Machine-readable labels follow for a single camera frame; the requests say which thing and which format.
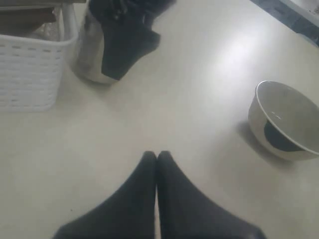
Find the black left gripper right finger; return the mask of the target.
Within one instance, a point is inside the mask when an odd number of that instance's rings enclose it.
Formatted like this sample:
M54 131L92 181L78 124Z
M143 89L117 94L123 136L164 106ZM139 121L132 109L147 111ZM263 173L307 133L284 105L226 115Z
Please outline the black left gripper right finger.
M157 159L160 232L163 239L264 239L262 230L206 197L168 151Z

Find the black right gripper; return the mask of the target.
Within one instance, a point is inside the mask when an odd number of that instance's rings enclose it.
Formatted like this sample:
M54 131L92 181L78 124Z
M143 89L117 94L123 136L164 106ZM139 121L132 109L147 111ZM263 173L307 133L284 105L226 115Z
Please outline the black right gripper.
M101 73L122 79L142 57L155 51L160 35L148 28L175 0L91 0L88 9L102 23L104 50Z

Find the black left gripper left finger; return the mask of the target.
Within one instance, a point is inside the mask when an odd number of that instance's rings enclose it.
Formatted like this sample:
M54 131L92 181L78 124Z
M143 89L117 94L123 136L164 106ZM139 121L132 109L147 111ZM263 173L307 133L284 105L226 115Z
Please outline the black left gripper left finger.
M156 155L143 153L124 184L102 204L63 225L56 239L153 239Z

